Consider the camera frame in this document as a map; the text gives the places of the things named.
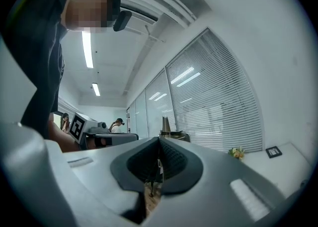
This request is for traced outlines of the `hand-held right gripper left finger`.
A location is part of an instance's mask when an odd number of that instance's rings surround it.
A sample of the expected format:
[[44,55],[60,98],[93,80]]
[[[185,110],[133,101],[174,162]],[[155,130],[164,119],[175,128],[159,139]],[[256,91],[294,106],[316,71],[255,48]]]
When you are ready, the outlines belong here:
[[109,148],[63,153],[56,142],[46,141],[49,163],[76,227],[158,227],[155,210],[146,219],[144,193],[122,189],[111,172],[115,158],[135,153],[153,139]]

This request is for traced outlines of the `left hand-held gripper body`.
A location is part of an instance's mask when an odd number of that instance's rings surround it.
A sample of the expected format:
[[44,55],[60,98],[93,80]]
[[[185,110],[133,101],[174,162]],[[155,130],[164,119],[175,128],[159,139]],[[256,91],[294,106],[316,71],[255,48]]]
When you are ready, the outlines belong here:
[[81,150],[118,146],[139,139],[137,134],[112,133],[105,122],[98,122],[77,112],[72,119],[69,134]]

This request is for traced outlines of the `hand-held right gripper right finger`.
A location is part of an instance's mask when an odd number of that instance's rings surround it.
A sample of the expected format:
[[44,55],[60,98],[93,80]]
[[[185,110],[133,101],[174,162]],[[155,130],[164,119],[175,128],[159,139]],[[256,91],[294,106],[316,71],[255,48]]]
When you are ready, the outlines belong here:
[[285,200],[266,178],[228,154],[165,138],[199,158],[203,170],[188,191],[162,194],[149,216],[151,227],[270,227]]

